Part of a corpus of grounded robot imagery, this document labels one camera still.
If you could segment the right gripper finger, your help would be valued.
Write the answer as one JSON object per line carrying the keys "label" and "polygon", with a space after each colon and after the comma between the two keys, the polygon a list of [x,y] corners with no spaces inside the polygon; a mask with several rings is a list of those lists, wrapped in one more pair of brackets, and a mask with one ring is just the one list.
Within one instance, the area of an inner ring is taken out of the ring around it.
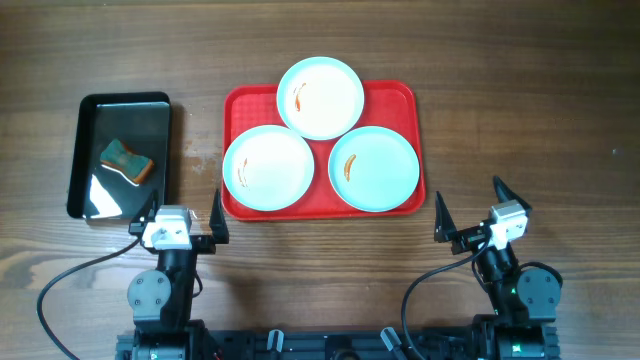
{"label": "right gripper finger", "polygon": [[439,191],[435,197],[436,218],[434,240],[438,243],[451,242],[457,234],[457,228]]}
{"label": "right gripper finger", "polygon": [[500,203],[506,203],[512,200],[517,201],[525,211],[531,211],[531,205],[521,198],[518,194],[513,192],[506,183],[499,177],[493,177],[493,186],[497,199]]}

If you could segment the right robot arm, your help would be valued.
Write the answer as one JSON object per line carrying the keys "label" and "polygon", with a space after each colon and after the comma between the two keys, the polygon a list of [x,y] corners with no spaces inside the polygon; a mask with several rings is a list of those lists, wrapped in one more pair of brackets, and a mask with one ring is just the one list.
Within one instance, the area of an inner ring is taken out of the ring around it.
{"label": "right robot arm", "polygon": [[442,195],[435,198],[435,240],[449,243],[454,255],[471,254],[472,271],[494,310],[473,318],[461,357],[558,359],[559,336],[552,323],[563,278],[544,263],[519,262],[512,243],[526,235],[532,207],[497,176],[493,186],[498,203],[487,219],[466,229],[456,228]]}

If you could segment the green orange sponge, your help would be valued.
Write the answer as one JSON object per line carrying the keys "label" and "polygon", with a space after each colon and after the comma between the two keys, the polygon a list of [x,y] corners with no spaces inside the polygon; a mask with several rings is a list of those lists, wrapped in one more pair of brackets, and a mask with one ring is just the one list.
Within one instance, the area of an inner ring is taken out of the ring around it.
{"label": "green orange sponge", "polygon": [[142,184],[155,165],[152,159],[134,153],[119,139],[114,139],[107,145],[99,160],[103,166],[121,173],[135,185]]}

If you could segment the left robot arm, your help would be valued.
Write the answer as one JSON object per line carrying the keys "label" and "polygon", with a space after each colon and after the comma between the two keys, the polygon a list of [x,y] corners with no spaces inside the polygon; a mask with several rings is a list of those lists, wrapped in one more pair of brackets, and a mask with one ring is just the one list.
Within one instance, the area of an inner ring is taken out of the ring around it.
{"label": "left robot arm", "polygon": [[202,320],[191,318],[192,302],[202,281],[197,258],[213,255],[218,244],[229,242],[221,195],[214,194],[209,218],[211,232],[192,235],[190,210],[161,205],[152,192],[131,219],[129,233],[141,246],[158,256],[157,265],[131,281],[128,304],[133,311],[134,333],[117,339],[118,360],[222,359],[223,350]]}

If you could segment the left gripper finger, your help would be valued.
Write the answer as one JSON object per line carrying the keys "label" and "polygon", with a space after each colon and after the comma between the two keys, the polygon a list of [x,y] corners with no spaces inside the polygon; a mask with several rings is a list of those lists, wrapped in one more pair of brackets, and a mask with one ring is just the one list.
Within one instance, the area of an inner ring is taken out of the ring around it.
{"label": "left gripper finger", "polygon": [[215,244],[228,244],[230,235],[226,224],[224,210],[219,189],[215,191],[209,218],[209,228]]}
{"label": "left gripper finger", "polygon": [[132,217],[128,232],[132,236],[142,236],[146,226],[155,221],[155,215],[159,208],[158,193],[153,190],[140,210]]}

